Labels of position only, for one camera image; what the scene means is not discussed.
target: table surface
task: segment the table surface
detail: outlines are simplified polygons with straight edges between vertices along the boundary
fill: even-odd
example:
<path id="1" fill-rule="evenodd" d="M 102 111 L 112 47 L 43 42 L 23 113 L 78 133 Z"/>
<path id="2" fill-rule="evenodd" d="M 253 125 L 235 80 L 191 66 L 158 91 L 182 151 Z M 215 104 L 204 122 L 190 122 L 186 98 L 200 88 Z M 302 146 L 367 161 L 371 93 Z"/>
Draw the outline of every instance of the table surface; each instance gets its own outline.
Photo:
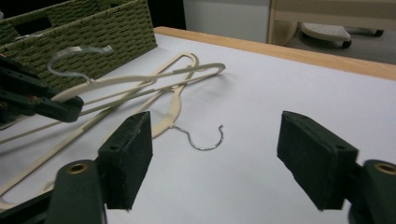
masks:
<path id="1" fill-rule="evenodd" d="M 185 134 L 175 130 L 155 138 L 154 156 L 133 210 L 129 213 L 107 210 L 108 223 L 347 224 L 348 203 L 342 211 L 319 212 L 276 157 L 284 110 L 316 120 L 358 148 L 359 164 L 369 159 L 396 162 L 393 65 L 341 60 L 168 28 L 155 31 L 158 48 L 107 76 L 150 74 L 181 51 L 196 54 L 200 64 L 224 63 L 227 68 L 220 76 L 185 88 L 176 121 L 177 126 L 191 132 L 199 146 L 216 143 L 217 128 L 223 124 L 224 142 L 212 151 L 202 152 L 193 149 Z M 311 60 L 301 63 L 301 58 Z M 182 60 L 174 67 L 188 63 Z M 360 66 L 366 69 L 355 70 Z M 371 66 L 390 72 L 386 76 L 373 74 L 376 69 L 367 72 Z M 155 85 L 175 79 L 177 77 L 164 78 Z M 121 84 L 117 88 L 84 93 L 81 97 L 88 101 L 130 88 L 130 83 Z M 94 159 L 105 139 L 148 98 L 141 97 L 121 106 L 23 180 L 4 199 L 23 202 L 36 196 L 63 165 Z M 171 94 L 165 94 L 149 108 L 153 124 L 164 116 L 170 100 Z M 93 116 L 1 145 L 0 186 Z M 1 139 L 49 122 L 52 120 L 33 116 L 2 131 Z"/>

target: hanger hook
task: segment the hanger hook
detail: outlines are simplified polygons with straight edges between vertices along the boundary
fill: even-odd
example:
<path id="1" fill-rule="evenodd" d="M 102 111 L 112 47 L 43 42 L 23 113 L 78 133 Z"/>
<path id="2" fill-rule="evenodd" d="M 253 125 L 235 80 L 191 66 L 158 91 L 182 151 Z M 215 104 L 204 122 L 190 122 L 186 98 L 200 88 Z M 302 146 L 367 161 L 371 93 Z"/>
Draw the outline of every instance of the hanger hook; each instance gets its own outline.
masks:
<path id="1" fill-rule="evenodd" d="M 184 130 L 184 129 L 180 128 L 180 127 L 177 127 L 176 125 L 173 125 L 172 128 L 173 128 L 173 129 L 176 129 L 176 130 L 178 130 L 178 131 L 180 131 L 180 132 L 185 133 L 185 134 L 188 136 L 188 138 L 189 138 L 190 145 L 191 145 L 192 147 L 194 147 L 195 149 L 198 149 L 198 150 L 200 150 L 200 151 L 208 151 L 208 150 L 215 149 L 215 148 L 218 147 L 218 146 L 222 143 L 222 141 L 224 140 L 224 133 L 223 133 L 223 131 L 222 131 L 222 128 L 223 128 L 223 125 L 222 125 L 222 124 L 219 126 L 219 132 L 220 132 L 220 134 L 221 134 L 221 138 L 220 138 L 220 140 L 219 140 L 214 146 L 212 146 L 212 147 L 198 147 L 198 146 L 196 146 L 196 145 L 192 142 L 190 133 L 189 133 L 187 130 Z"/>
<path id="2" fill-rule="evenodd" d="M 89 46 L 81 46 L 81 47 L 71 47 L 67 49 L 62 49 L 58 52 L 56 52 L 49 62 L 47 63 L 47 69 L 56 76 L 60 77 L 84 77 L 87 79 L 89 83 L 92 83 L 92 80 L 85 74 L 82 73 L 77 73 L 77 72 L 58 72 L 55 71 L 52 66 L 59 61 L 62 58 L 70 57 L 72 55 L 78 54 L 78 53 L 88 53 L 88 52 L 93 52 L 93 53 L 108 53 L 111 52 L 113 48 L 111 48 L 109 45 L 107 45 L 104 48 L 95 48 L 95 47 L 89 47 Z"/>

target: wicker basket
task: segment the wicker basket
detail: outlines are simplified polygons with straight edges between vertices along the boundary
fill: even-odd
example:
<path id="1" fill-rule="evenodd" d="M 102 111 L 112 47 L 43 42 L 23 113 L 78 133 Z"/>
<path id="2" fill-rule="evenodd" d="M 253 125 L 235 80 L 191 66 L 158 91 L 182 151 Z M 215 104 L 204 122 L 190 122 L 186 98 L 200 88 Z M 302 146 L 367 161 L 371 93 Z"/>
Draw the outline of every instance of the wicker basket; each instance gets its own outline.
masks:
<path id="1" fill-rule="evenodd" d="M 51 25 L 35 32 L 42 36 L 15 41 L 21 35 L 18 26 L 42 18 Z M 112 53 L 78 54 L 53 66 L 58 71 L 99 78 L 157 47 L 146 0 L 71 0 L 0 21 L 0 36 L 1 54 L 35 69 L 44 82 L 58 90 L 85 81 L 48 72 L 50 57 L 61 49 L 110 45 Z"/>

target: floor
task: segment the floor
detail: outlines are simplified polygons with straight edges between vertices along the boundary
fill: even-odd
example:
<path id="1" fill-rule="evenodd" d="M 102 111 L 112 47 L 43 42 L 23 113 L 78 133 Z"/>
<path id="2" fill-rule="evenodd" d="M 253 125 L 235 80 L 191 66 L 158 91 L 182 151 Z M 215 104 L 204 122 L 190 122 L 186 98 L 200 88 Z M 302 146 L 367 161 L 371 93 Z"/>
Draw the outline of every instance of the floor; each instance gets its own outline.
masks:
<path id="1" fill-rule="evenodd" d="M 396 64 L 396 31 L 385 31 L 380 37 L 375 37 L 374 30 L 348 27 L 346 30 L 352 39 L 352 45 L 348 49 L 341 48 L 342 42 L 330 42 L 303 36 L 303 32 L 299 28 L 286 47 Z"/>

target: wooden table edge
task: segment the wooden table edge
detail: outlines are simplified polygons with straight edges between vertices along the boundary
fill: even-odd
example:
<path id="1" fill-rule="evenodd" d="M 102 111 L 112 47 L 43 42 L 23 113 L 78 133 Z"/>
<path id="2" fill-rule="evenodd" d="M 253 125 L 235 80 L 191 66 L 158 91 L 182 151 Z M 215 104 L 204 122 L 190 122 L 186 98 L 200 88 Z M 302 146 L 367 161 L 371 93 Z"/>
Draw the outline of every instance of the wooden table edge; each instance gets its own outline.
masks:
<path id="1" fill-rule="evenodd" d="M 223 46 L 231 49 L 240 49 L 299 63 L 309 63 L 370 77 L 396 80 L 396 65 L 389 63 L 377 63 L 301 49 L 289 49 L 248 40 L 219 35 L 209 35 L 169 27 L 156 27 L 154 28 L 154 32 L 158 35 L 169 35 L 172 37 Z"/>

